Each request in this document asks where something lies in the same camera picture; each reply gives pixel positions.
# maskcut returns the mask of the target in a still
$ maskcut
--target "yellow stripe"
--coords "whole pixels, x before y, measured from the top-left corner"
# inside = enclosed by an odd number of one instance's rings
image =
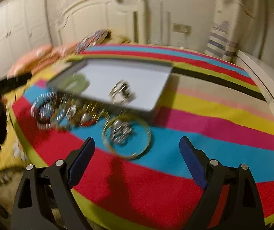
[[[261,93],[260,90],[258,89],[257,86],[255,85],[251,85],[249,83],[246,83],[242,80],[238,80],[234,77],[228,76],[227,74],[224,73],[219,73],[219,72],[215,72],[206,68],[202,68],[202,67],[196,67],[193,66],[189,63],[185,63],[185,62],[171,62],[169,60],[164,60],[164,59],[157,59],[157,58],[151,58],[151,57],[143,57],[143,56],[130,56],[130,55],[118,55],[118,54],[78,54],[78,55],[70,55],[66,58],[66,61],[77,61],[77,60],[82,60],[85,58],[97,58],[97,57],[101,57],[101,58],[125,58],[125,59],[140,59],[140,60],[152,60],[152,61],[160,61],[160,62],[169,62],[173,65],[173,67],[178,67],[181,69],[185,69],[185,70],[190,70],[190,71],[194,71],[194,72],[198,72],[198,73],[204,73],[204,74],[208,74],[211,76],[215,76],[218,78],[222,78],[224,80],[228,80],[232,83],[244,86],[252,91]]]
[[[268,225],[269,223],[273,224],[274,223],[274,214],[268,216],[265,218],[265,225]]]
[[[30,161],[37,167],[46,167],[48,166],[45,161],[37,154],[37,152],[34,150],[32,145],[28,142],[26,137],[21,131],[21,128],[19,127],[18,123],[16,122],[16,117],[13,112],[13,109],[10,108],[8,110],[11,119],[14,124],[14,129],[17,134],[17,137],[20,141],[20,143],[23,146],[23,150],[30,159]],[[75,191],[74,189],[71,190],[72,195],[74,196],[79,208],[81,209],[82,213],[85,215],[85,217],[89,218],[93,222],[99,224],[100,226],[106,228],[106,229],[116,229],[116,230],[127,230],[127,229],[136,229],[136,230],[154,230],[149,227],[145,227],[142,225],[139,225],[137,223],[133,223],[129,220],[123,219],[121,217],[118,217],[115,214],[112,214],[103,208],[97,206],[92,201],[86,199],[84,196],[82,196],[79,192]]]
[[[260,90],[258,89],[257,86],[251,85],[251,84],[246,83],[242,80],[238,80],[238,79],[236,79],[234,77],[231,77],[231,76],[228,76],[227,74],[224,74],[224,73],[215,72],[213,70],[209,70],[209,69],[202,68],[202,67],[196,67],[196,66],[193,66],[189,63],[184,63],[184,62],[174,62],[173,66],[181,68],[181,69],[185,69],[185,70],[198,72],[198,73],[208,74],[208,75],[215,76],[215,77],[218,77],[218,78],[221,78],[221,79],[224,79],[224,80],[228,80],[232,83],[244,86],[244,87],[246,87],[250,90],[253,90],[255,92],[260,93]]]
[[[274,135],[274,122],[253,115],[245,110],[232,108],[216,102],[202,100],[173,91],[165,90],[160,105],[207,117],[218,117],[238,125]]]

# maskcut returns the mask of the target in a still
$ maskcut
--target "metal screw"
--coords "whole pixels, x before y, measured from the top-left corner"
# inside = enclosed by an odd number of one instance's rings
[[[64,161],[63,160],[57,160],[56,162],[55,162],[55,165],[56,166],[62,166],[64,164]]]
[[[212,160],[210,160],[210,164],[212,166],[217,166],[219,164],[219,162],[217,160],[215,160],[215,159],[212,159]]]
[[[249,167],[246,164],[241,164],[242,169],[247,170]]]
[[[28,166],[26,166],[26,169],[27,169],[27,170],[32,170],[33,167],[34,167],[33,164],[29,164]]]

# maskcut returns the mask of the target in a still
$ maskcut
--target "green bracelet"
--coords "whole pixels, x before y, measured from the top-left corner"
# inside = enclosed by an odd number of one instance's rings
[[[87,80],[84,75],[74,74],[73,76],[67,77],[63,81],[61,81],[57,87],[65,92],[81,94],[89,87],[89,85],[90,81]]]

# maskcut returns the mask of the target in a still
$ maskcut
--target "silver ring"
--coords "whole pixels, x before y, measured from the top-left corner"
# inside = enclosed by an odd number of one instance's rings
[[[118,95],[121,95],[122,99],[117,100],[116,96]],[[130,96],[130,86],[128,82],[124,80],[120,80],[109,93],[109,97],[112,99],[113,104],[124,103],[129,100]]]

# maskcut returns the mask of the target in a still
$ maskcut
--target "white tray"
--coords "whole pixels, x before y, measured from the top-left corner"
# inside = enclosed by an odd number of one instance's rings
[[[117,109],[125,108],[148,114],[154,111],[171,69],[172,65],[169,62],[87,58],[74,62],[50,80],[48,86],[59,90],[58,84],[66,77],[74,73],[83,74],[90,81],[90,85],[78,95],[79,97],[112,105]],[[129,83],[134,99],[129,103],[112,104],[109,93],[120,80]]]

